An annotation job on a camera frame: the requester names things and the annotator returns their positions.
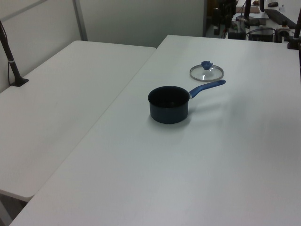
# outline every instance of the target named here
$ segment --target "glass lid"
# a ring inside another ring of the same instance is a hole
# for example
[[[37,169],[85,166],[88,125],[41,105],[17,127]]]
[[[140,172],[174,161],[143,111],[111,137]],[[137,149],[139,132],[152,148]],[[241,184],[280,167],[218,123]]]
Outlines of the glass lid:
[[[198,81],[217,81],[224,76],[224,71],[210,61],[203,61],[191,68],[190,76]]]

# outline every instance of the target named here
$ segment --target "blue handle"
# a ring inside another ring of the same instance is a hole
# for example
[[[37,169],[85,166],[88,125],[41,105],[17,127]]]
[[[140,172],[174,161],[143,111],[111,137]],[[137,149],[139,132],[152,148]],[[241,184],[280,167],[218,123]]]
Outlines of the blue handle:
[[[213,87],[216,87],[216,86],[220,86],[220,85],[223,85],[225,83],[226,83],[225,80],[218,80],[218,81],[214,81],[214,82],[211,82],[211,83],[207,83],[205,85],[195,87],[192,91],[189,92],[189,94],[191,95],[191,98],[194,98],[200,91],[203,91],[205,89],[210,89],[210,88],[213,88]]]

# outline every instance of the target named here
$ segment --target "wall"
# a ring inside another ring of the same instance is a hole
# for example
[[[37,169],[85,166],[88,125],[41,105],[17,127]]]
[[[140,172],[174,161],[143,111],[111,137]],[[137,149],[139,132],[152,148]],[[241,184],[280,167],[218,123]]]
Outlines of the wall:
[[[3,26],[21,76],[80,40],[72,0],[47,0],[4,21]],[[0,46],[0,92],[8,87],[7,63]]]
[[[89,41],[158,47],[168,35],[202,36],[205,0],[78,0]]]

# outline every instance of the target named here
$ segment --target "lid knob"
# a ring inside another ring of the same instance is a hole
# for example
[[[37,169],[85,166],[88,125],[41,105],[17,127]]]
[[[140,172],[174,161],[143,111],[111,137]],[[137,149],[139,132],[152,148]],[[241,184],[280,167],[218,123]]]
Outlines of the lid knob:
[[[207,71],[207,70],[209,70],[212,67],[213,63],[211,63],[210,61],[203,61],[201,63],[201,65]]]

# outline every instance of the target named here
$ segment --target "white table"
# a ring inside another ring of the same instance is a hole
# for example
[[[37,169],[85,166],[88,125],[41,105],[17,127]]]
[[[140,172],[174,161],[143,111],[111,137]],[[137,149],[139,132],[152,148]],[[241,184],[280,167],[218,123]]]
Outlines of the white table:
[[[0,94],[0,193],[29,201],[155,48],[76,41]]]
[[[154,121],[148,93],[204,60],[227,83]],[[300,101],[297,51],[168,36],[12,226],[300,225]]]

